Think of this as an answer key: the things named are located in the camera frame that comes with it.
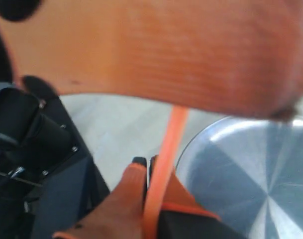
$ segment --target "orange strap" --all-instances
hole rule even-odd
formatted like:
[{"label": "orange strap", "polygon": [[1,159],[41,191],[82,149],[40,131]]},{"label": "orange strap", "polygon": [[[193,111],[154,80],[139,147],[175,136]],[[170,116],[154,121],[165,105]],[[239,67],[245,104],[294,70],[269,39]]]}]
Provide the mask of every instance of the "orange strap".
[{"label": "orange strap", "polygon": [[173,107],[146,198],[143,215],[145,239],[156,239],[157,237],[159,214],[173,170],[178,146],[187,122],[187,116],[188,108]]}]

